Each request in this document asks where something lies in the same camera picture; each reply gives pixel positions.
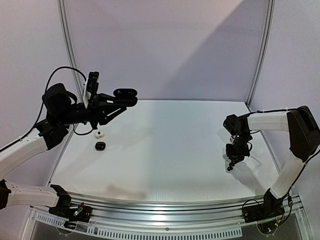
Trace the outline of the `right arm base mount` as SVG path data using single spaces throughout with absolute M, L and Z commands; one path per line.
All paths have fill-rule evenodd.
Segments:
M 251 199 L 247 200 L 241 207 L 242 216 L 245 223 L 258 222 L 278 216 L 283 216 L 285 209 L 282 201 L 270 197 L 264 197 L 263 203 L 247 205 Z

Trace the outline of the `black glossy charging case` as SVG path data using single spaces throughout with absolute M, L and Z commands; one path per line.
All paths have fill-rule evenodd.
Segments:
M 98 142 L 95 144 L 95 149 L 96 149 L 97 151 L 103 151 L 105 148 L 106 148 L 106 143 L 105 143 L 105 142 L 98 141 Z

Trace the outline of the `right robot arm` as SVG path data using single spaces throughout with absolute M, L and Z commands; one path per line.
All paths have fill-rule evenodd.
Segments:
M 320 127 L 311 109 L 302 105 L 243 115 L 231 114 L 222 125 L 230 134 L 230 142 L 225 145 L 225 154 L 229 160 L 228 171 L 250 157 L 255 132 L 287 133 L 287 159 L 279 176 L 265 192 L 265 202 L 258 208 L 262 218 L 269 218 L 278 210 L 278 203 L 290 192 L 320 146 Z

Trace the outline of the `white earbud charging case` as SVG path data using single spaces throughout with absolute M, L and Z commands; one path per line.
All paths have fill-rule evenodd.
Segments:
M 105 133 L 102 130 L 98 130 L 94 133 L 94 137 L 96 139 L 101 139 L 105 136 Z

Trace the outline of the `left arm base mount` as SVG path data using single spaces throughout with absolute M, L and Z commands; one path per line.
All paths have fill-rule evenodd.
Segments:
M 52 215 L 68 219 L 69 222 L 88 223 L 93 208 L 85 205 L 83 202 L 80 204 L 71 204 L 70 199 L 65 199 L 59 200 L 56 206 L 49 207 L 48 212 Z

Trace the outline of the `black oval charging case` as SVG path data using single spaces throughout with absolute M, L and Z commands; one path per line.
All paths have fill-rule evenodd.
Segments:
M 138 91 L 133 88 L 118 88 L 113 91 L 114 102 L 126 107 L 134 107 L 138 102 Z

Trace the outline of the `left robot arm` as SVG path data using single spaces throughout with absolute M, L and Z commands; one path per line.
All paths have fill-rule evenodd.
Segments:
M 119 88 L 113 95 L 97 93 L 90 88 L 85 103 L 56 83 L 42 95 L 46 108 L 45 119 L 37 122 L 31 132 L 18 138 L 0 150 L 0 207 L 46 206 L 56 209 L 63 217 L 74 213 L 71 197 L 59 185 L 34 186 L 5 180 L 5 176 L 30 158 L 58 146 L 69 134 L 74 124 L 89 123 L 93 130 L 107 125 L 129 107 L 137 104 L 137 91 Z

